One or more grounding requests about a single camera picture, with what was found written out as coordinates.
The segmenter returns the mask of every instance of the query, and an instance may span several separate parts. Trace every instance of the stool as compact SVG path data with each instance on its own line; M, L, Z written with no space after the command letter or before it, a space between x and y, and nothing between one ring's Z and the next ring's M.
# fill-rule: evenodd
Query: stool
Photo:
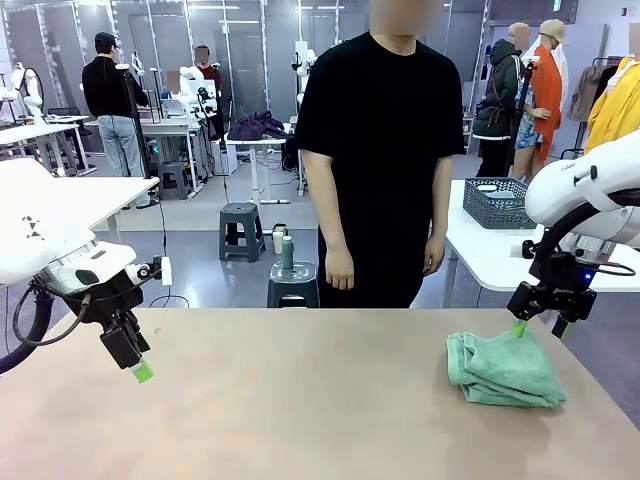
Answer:
M189 179L182 162L161 163L158 165L160 178L160 200L186 200L189 198Z
M316 272L311 262L293 262L291 270L282 268L282 262L274 264L269 274L267 308L320 308Z
M244 231L238 232L238 224ZM245 245L238 245L244 238ZM220 210L220 260L227 254L246 255L249 262L257 262L260 250L264 250L264 235L258 206L255 203L229 203Z

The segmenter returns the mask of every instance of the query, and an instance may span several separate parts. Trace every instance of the beige tabletop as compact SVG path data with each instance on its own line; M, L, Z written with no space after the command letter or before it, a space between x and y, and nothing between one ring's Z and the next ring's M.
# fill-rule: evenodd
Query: beige tabletop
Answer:
M640 433L538 321L569 395L555 411L468 404L448 382L447 335L496 336L506 311L137 314L145 384L96 325L0 378L0 478L639 478Z

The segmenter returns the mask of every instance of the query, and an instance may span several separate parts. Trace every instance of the hanging clothes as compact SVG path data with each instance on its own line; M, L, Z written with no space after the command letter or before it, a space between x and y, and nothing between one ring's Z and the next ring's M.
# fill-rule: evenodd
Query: hanging clothes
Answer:
M602 65L593 65L587 67L582 72L580 83L576 87L576 91L571 97L571 105L569 106L568 117L577 122L586 122L589 120L591 107L596 98L598 84L605 67Z
M524 54L525 57L530 57L535 55L535 51L540 46L541 36L538 35L538 38L533 45L529 48L527 53ZM560 99L560 111L564 108L564 104L569 97L569 63L567 62L567 57L564 54L564 47L562 44L558 45L554 51L551 52L551 56L553 60L556 62L558 67L558 71L560 72L560 76L562 77L562 98Z
M604 91L607 89L609 80L611 80L613 76L616 74L619 66L620 65L616 65L613 67L606 67L604 69L604 72L602 72L602 76L600 77L600 82L598 83L598 89L596 90L596 98L593 99L594 106L596 102L600 99Z
M625 58L609 84L591 111L585 153L640 128L640 63Z

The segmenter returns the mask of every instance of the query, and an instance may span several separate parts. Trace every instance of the yellow jacket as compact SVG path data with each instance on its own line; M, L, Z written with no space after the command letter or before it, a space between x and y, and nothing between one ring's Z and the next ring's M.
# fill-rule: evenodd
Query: yellow jacket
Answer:
M633 58L625 58L618 71ZM600 96L589 116L589 141L585 153L603 143L622 138L640 128L640 63L631 67L610 95Z

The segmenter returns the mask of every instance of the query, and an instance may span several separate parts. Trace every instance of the purple cloth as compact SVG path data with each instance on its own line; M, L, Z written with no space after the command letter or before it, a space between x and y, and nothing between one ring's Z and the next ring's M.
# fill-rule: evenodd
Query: purple cloth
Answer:
M229 140L254 141L264 137L287 138L284 125L271 115L271 112L251 113L242 117L229 129Z

